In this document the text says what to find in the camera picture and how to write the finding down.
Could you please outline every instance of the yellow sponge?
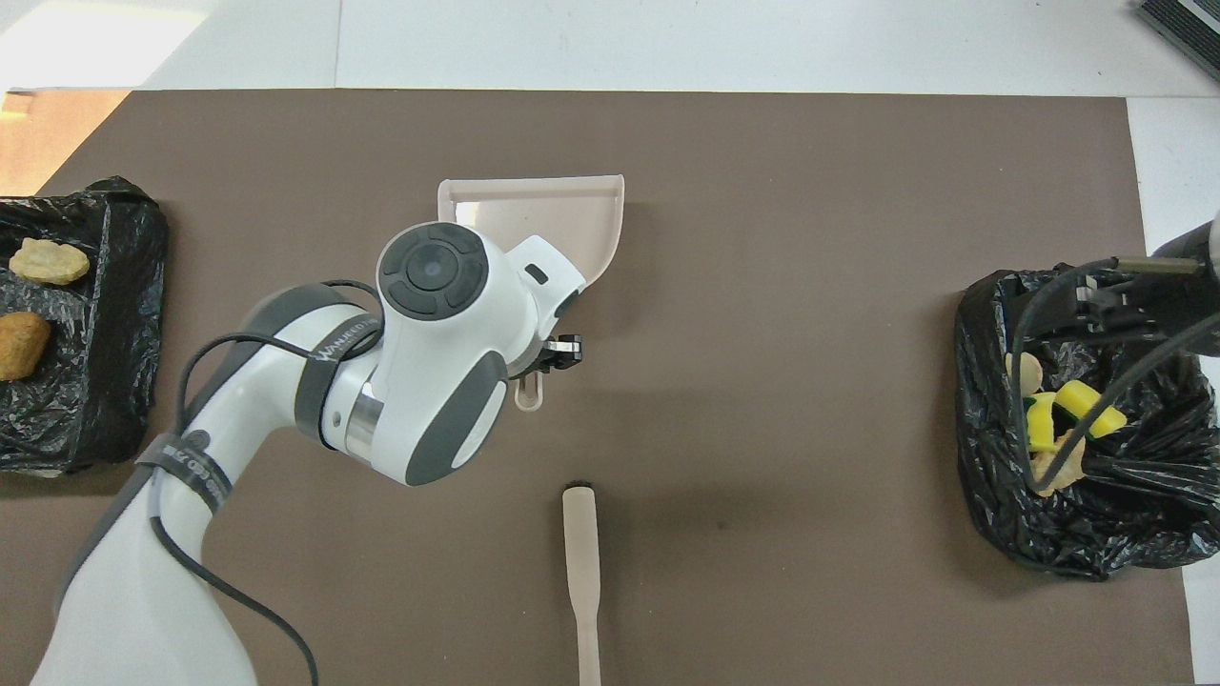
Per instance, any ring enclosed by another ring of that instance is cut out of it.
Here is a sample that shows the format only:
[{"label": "yellow sponge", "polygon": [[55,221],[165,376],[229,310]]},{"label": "yellow sponge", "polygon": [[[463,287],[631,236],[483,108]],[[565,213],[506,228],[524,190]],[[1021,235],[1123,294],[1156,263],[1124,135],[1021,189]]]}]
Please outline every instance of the yellow sponge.
[{"label": "yellow sponge", "polygon": [[[1097,400],[1099,400],[1100,397],[1100,393],[1093,391],[1093,388],[1083,381],[1074,380],[1064,383],[1064,387],[1055,393],[1055,404],[1066,410],[1071,416],[1080,420],[1080,417],[1085,416],[1088,410],[1097,404]],[[1088,435],[1093,438],[1100,438],[1114,433],[1126,425],[1127,417],[1111,405],[1105,408],[1105,411],[1097,417],[1093,426],[1088,427]]]},{"label": "yellow sponge", "polygon": [[1026,436],[1030,438],[1031,453],[1044,453],[1055,449],[1055,420],[1052,410],[1055,406],[1054,393],[1035,393],[1030,395],[1033,404],[1025,410]]}]

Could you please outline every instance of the white floor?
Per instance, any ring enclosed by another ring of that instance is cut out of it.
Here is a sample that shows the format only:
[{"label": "white floor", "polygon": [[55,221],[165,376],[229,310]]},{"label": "white floor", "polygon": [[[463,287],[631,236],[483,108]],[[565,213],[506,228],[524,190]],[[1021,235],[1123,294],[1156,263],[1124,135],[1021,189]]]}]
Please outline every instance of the white floor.
[{"label": "white floor", "polygon": [[[1220,209],[1220,83],[1127,0],[0,2],[0,93],[99,87],[1122,96],[1149,248]],[[1220,560],[1185,577],[1220,682]]]}]

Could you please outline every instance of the gray strap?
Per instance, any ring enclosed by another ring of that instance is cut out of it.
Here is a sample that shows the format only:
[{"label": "gray strap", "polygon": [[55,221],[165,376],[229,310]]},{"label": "gray strap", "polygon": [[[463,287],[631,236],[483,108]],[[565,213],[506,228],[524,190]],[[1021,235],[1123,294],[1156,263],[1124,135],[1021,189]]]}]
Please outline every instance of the gray strap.
[{"label": "gray strap", "polygon": [[212,514],[221,509],[233,492],[233,482],[216,460],[173,433],[154,438],[152,444],[135,461],[156,465],[173,475],[198,493]]},{"label": "gray strap", "polygon": [[332,450],[334,447],[322,438],[322,406],[326,404],[326,395],[331,392],[331,383],[334,382],[343,356],[377,331],[377,325],[378,320],[373,315],[356,315],[326,334],[305,359],[293,413],[296,416],[296,428]]}]

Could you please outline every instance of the black cable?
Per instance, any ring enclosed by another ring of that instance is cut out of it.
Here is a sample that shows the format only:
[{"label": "black cable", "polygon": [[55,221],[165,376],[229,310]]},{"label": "black cable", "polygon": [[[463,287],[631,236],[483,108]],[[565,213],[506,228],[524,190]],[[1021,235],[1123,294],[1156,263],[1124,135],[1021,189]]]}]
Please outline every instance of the black cable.
[{"label": "black cable", "polygon": [[242,603],[246,608],[250,608],[251,610],[259,613],[260,615],[266,618],[267,621],[274,624],[277,627],[279,627],[281,631],[287,634],[288,637],[292,638],[294,643],[296,643],[296,647],[300,648],[301,654],[305,655],[305,664],[309,666],[310,684],[312,686],[317,686],[318,684],[317,662],[314,659],[314,652],[309,649],[309,643],[306,643],[305,638],[301,637],[301,635],[298,634],[295,629],[293,629],[293,625],[288,624],[288,621],[284,618],[276,614],[274,610],[272,610],[267,605],[264,605],[259,601],[255,601],[254,598],[246,596],[242,591],[238,591],[227,581],[224,581],[220,576],[216,576],[216,574],[210,571],[207,568],[195,561],[194,558],[188,555],[185,551],[178,547],[178,543],[174,542],[174,540],[170,536],[170,532],[165,530],[165,525],[161,522],[160,516],[154,515],[149,518],[149,524],[152,526],[152,532],[156,535],[156,540],[161,542],[161,547],[165,548],[165,551],[170,553],[170,555],[173,557],[173,559],[176,559],[178,564],[187,568],[192,574],[194,574],[203,581],[207,582],[207,585],[211,586],[212,588],[216,588],[221,593],[224,593],[229,598],[233,598],[238,603]]},{"label": "black cable", "polygon": [[187,361],[187,366],[182,369],[182,376],[178,377],[178,397],[177,405],[174,408],[176,419],[173,422],[173,432],[178,436],[182,436],[182,433],[187,431],[187,385],[190,381],[192,370],[195,369],[199,360],[204,359],[204,355],[212,352],[216,347],[229,342],[262,343],[264,345],[272,345],[274,348],[279,348],[281,350],[287,350],[294,355],[300,355],[303,358],[309,356],[309,350],[305,348],[300,348],[287,341],[282,341],[272,336],[264,336],[261,333],[227,333],[218,338],[212,338],[205,343],[203,348],[195,350],[195,354]]},{"label": "black cable", "polygon": [[1025,404],[1021,402],[1021,353],[1025,349],[1025,338],[1027,334],[1026,332],[1033,323],[1033,315],[1042,308],[1043,304],[1046,304],[1047,300],[1050,299],[1052,295],[1054,295],[1059,291],[1063,291],[1064,287],[1066,286],[1075,284],[1076,280],[1080,277],[1113,270],[1115,266],[1118,266],[1118,264],[1119,264],[1118,258],[1107,258],[1104,260],[1085,262],[1078,267],[1072,267],[1063,272],[1061,275],[1057,276],[1048,283],[1043,284],[1042,288],[1038,288],[1038,291],[1035,292],[1033,297],[1030,298],[1028,304],[1025,306],[1025,311],[1021,312],[1021,319],[1016,322],[1016,328],[1013,331],[1013,345],[1010,349],[1010,353],[1013,355],[1011,356],[1013,361],[1009,363],[1008,365],[1011,367],[1011,370],[1009,371],[1009,383],[1010,383],[1009,414],[1010,414],[1010,420],[1013,422],[1013,428],[1016,430],[1017,450],[1020,450],[1021,454],[1026,455],[1025,460],[1021,461],[1021,469],[1025,474],[1025,482],[1033,491],[1044,489],[1047,485],[1050,483],[1052,480],[1054,480],[1055,471],[1058,470],[1047,470],[1047,474],[1043,475],[1043,480],[1039,481],[1033,477],[1033,466],[1030,464],[1028,449],[1027,449],[1030,439],[1028,436],[1026,435],[1026,427],[1025,427],[1025,411],[1024,411]]},{"label": "black cable", "polygon": [[1169,341],[1157,345],[1152,352],[1139,358],[1139,361],[1131,365],[1127,371],[1122,372],[1119,378],[1114,380],[1105,392],[1102,393],[1102,397],[1097,399],[1097,403],[1094,403],[1093,406],[1085,413],[1085,416],[1076,422],[1076,426],[1072,427],[1071,433],[1068,435],[1068,439],[1064,441],[1059,452],[1055,453],[1055,459],[1050,461],[1050,466],[1047,468],[1047,472],[1043,475],[1042,480],[1036,483],[1037,487],[1035,489],[1042,491],[1049,486],[1052,481],[1054,481],[1059,470],[1063,469],[1064,463],[1068,461],[1068,457],[1071,454],[1072,448],[1081,442],[1085,437],[1085,432],[1088,431],[1088,427],[1093,426],[1097,417],[1102,416],[1102,413],[1113,405],[1120,395],[1126,393],[1136,381],[1155,369],[1157,365],[1180,353],[1191,343],[1194,343],[1204,334],[1210,333],[1218,326],[1220,326],[1220,312],[1216,312],[1203,321],[1196,322],[1191,327],[1182,330]]},{"label": "black cable", "polygon": [[362,281],[351,281],[350,278],[336,278],[332,281],[323,281],[322,286],[329,286],[332,288],[336,286],[346,286],[348,288],[359,288],[360,291],[364,291],[365,293],[372,295],[373,300],[377,303],[377,308],[381,309],[381,315],[377,317],[378,322],[381,323],[377,326],[377,330],[368,336],[368,338],[365,338],[360,344],[354,345],[350,350],[348,350],[348,353],[343,355],[343,359],[350,360],[353,358],[359,358],[360,355],[364,355],[368,350],[372,350],[373,345],[376,345],[377,342],[381,341],[382,333],[386,330],[386,323],[384,323],[386,306],[382,305],[381,295],[377,293],[377,289]]},{"label": "black cable", "polygon": [[[368,286],[367,283],[362,283],[359,281],[350,281],[350,280],[334,280],[323,282],[323,286],[328,287],[345,286],[350,288],[359,288],[360,291],[364,291],[365,293],[372,295],[373,299],[377,300],[378,305],[381,305],[381,298],[377,291],[372,286]],[[382,322],[386,321],[384,310],[382,310],[381,314],[381,321]],[[353,358],[357,358],[371,350],[373,345],[376,345],[377,342],[381,341],[383,330],[384,326],[378,326],[377,330],[370,333],[364,342],[361,342],[359,345],[355,345],[353,349],[348,350],[348,354],[345,354],[343,359],[349,360]],[[178,377],[178,393],[176,398],[177,405],[174,408],[174,433],[181,436],[187,430],[188,425],[187,387],[190,383],[190,372],[195,369],[195,365],[198,365],[199,361],[204,359],[205,355],[207,355],[207,353],[212,352],[218,345],[223,345],[224,343],[232,343],[232,342],[250,342],[250,343],[261,343],[264,345],[272,345],[274,348],[279,348],[281,350],[285,350],[288,353],[299,355],[301,358],[309,358],[310,355],[309,350],[299,345],[294,345],[287,341],[276,338],[273,336],[264,336],[261,333],[250,333],[250,332],[228,333],[226,336],[221,336],[209,341],[201,348],[199,348],[199,350],[196,350],[195,354],[190,356],[190,359],[187,361],[187,365],[182,370],[182,376]],[[165,525],[161,522],[160,515],[149,518],[149,522],[152,526],[154,533],[156,533],[157,541],[161,542],[161,547],[165,548],[166,552],[170,553],[170,555],[178,561],[178,564],[184,566],[187,570],[189,570],[192,574],[194,574],[203,581],[207,582],[207,585],[216,588],[221,593],[224,593],[229,598],[259,613],[268,621],[274,624],[277,627],[279,627],[281,631],[287,634],[288,637],[292,638],[294,643],[296,643],[296,647],[300,648],[301,654],[305,657],[305,663],[309,665],[310,682],[314,686],[317,686],[318,682],[317,663],[314,659],[314,653],[312,651],[310,651],[309,644],[305,642],[305,638],[303,638],[301,635],[298,634],[296,630],[293,629],[290,624],[288,624],[287,620],[284,620],[282,616],[272,612],[271,608],[259,603],[254,598],[239,591],[237,587],[226,582],[220,576],[216,576],[216,574],[214,574],[207,568],[195,561],[185,552],[183,552],[183,549],[178,547],[178,544],[173,541],[170,533],[165,530]]]}]

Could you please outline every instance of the circular button panel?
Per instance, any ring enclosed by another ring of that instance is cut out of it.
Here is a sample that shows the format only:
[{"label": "circular button panel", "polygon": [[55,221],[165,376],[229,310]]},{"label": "circular button panel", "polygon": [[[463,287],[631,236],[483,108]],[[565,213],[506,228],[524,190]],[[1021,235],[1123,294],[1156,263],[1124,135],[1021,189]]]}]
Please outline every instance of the circular button panel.
[{"label": "circular button panel", "polygon": [[382,297],[396,311],[436,321],[465,310],[487,284],[483,240],[464,226],[432,222],[414,227],[382,256]]}]

